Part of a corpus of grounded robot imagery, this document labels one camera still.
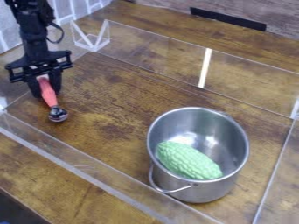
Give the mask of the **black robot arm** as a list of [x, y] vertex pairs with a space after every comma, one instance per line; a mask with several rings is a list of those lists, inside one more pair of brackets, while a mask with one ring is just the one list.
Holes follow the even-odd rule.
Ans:
[[51, 51], [47, 42], [59, 44], [64, 38], [56, 41], [48, 39], [47, 27], [51, 25], [61, 32], [63, 29], [53, 23], [53, 9], [47, 0], [4, 0], [11, 7], [15, 20], [20, 26], [23, 41], [23, 57], [8, 63], [4, 68], [9, 73], [12, 83], [27, 83], [32, 96], [41, 97], [41, 88], [37, 77], [48, 74], [55, 94], [61, 90], [61, 72], [72, 67], [71, 51]]

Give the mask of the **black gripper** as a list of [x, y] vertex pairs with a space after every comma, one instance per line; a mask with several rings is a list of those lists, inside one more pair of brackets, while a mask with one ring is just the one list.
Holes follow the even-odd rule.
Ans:
[[20, 59], [8, 63], [4, 69], [8, 71], [9, 81], [27, 81], [32, 96], [41, 98], [41, 88], [36, 76], [48, 74], [52, 89], [56, 94], [61, 91], [61, 71], [72, 67], [71, 51], [51, 51], [48, 49], [48, 42], [59, 44], [64, 38], [56, 41], [48, 39], [47, 35], [31, 35], [20, 32], [23, 41], [24, 54]]

